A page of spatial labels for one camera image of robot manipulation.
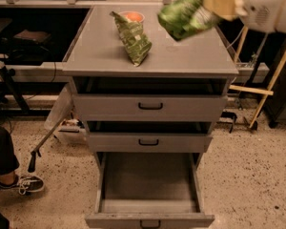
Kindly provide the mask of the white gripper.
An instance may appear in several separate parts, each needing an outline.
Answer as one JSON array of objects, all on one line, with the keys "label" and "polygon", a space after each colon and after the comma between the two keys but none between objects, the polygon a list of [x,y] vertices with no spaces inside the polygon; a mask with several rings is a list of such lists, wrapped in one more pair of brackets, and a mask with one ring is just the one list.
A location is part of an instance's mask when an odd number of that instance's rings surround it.
[{"label": "white gripper", "polygon": [[206,10],[225,20],[232,21],[239,16],[250,30],[286,32],[286,0],[202,1]]}]

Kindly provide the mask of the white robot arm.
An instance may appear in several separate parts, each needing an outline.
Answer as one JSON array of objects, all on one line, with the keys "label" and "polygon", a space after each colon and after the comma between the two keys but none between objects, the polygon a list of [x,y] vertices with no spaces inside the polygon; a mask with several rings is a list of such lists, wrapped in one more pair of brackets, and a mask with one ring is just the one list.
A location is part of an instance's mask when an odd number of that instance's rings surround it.
[{"label": "white robot arm", "polygon": [[286,33],[286,0],[203,0],[203,7],[253,31]]}]

